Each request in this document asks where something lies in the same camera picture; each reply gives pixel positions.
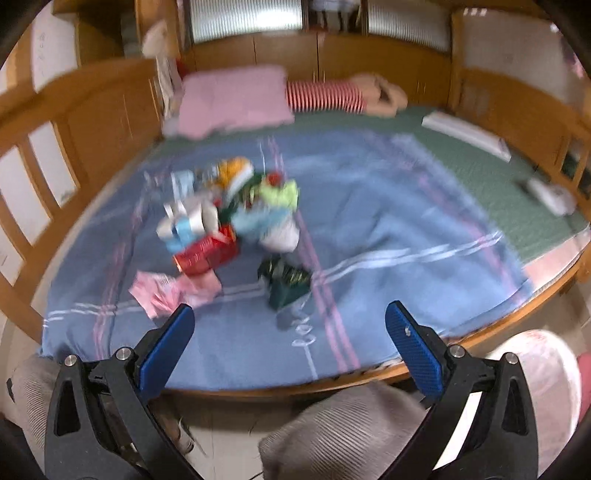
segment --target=red box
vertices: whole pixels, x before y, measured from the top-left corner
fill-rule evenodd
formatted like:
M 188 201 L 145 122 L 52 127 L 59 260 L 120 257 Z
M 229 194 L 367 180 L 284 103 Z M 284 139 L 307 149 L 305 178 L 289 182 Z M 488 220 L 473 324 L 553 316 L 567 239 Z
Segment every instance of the red box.
M 202 275 L 238 255 L 236 233 L 231 225 L 222 225 L 219 232 L 210 233 L 173 256 L 178 269 L 186 276 Z

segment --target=blue blanket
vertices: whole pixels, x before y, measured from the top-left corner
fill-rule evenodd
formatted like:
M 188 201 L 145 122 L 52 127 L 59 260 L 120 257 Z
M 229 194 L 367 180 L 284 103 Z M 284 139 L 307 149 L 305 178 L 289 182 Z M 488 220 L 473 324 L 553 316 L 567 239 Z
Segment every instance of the blue blanket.
M 146 178 L 248 157 L 300 186 L 300 242 L 291 260 L 314 272 L 308 297 L 276 313 L 243 245 L 218 268 L 223 293 L 196 310 L 170 388 L 237 390 L 302 384 L 397 357 L 384 326 L 401 300 L 443 336 L 491 324 L 532 295 L 503 233 L 412 135 L 330 130 L 198 144 L 148 161 L 82 230 L 48 296 L 43 354 L 84 360 L 134 346 L 161 325 L 129 294 L 138 270 L 176 275 L 155 228 L 161 189 Z

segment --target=pile of items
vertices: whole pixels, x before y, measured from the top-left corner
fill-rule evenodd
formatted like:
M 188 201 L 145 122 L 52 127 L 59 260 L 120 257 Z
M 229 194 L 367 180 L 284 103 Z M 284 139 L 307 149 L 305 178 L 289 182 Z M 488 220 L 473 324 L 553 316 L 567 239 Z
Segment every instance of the pile of items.
M 289 265 L 300 238 L 294 221 L 299 189 L 281 173 L 256 172 L 247 158 L 224 160 L 206 170 L 171 174 L 174 200 L 157 227 L 181 276 L 137 272 L 131 294 L 150 318 L 170 314 L 180 303 L 197 307 L 221 291 L 213 269 L 239 254 L 240 241 L 259 243 L 274 255 L 258 278 L 278 310 L 310 291 L 311 274 Z

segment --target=wooden bed frame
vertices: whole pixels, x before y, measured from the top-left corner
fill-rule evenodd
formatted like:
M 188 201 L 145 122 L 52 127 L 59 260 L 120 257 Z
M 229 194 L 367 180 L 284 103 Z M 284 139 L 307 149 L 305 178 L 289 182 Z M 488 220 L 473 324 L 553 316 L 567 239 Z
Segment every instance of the wooden bed frame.
M 160 108 L 154 94 L 155 64 L 151 60 L 109 60 L 83 67 L 49 83 L 42 91 L 10 90 L 0 96 L 0 157 L 17 148 L 50 223 L 30 243 L 0 195 L 0 226 L 22 258 L 12 284 L 0 275 L 0 310 L 29 337 L 41 340 L 43 319 L 31 299 L 57 248 L 68 231 L 125 164 L 160 139 Z M 591 200 L 579 191 L 586 163 L 574 179 L 561 173 L 572 138 L 591 151 L 591 127 L 571 108 L 550 95 L 517 80 L 467 70 L 454 61 L 450 109 L 459 116 L 506 138 L 552 181 L 573 192 L 586 218 Z M 51 123 L 62 155 L 77 186 L 60 207 L 54 199 L 31 148 L 28 135 Z M 502 320 L 462 340 L 470 349 L 515 326 L 574 280 L 586 280 L 591 271 L 591 248 L 554 284 Z M 404 364 L 374 368 L 297 387 L 252 391 L 194 392 L 226 398 L 277 398 L 332 391 L 371 380 L 396 382 L 408 377 Z

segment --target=white rectangular object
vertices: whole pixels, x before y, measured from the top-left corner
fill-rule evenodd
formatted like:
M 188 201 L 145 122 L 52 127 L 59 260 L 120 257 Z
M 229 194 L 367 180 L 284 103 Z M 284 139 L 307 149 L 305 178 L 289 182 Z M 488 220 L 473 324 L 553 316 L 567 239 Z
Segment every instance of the white rectangular object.
M 422 125 L 430 130 L 462 140 L 506 162 L 511 159 L 511 152 L 505 140 L 455 116 L 433 112 L 423 117 Z

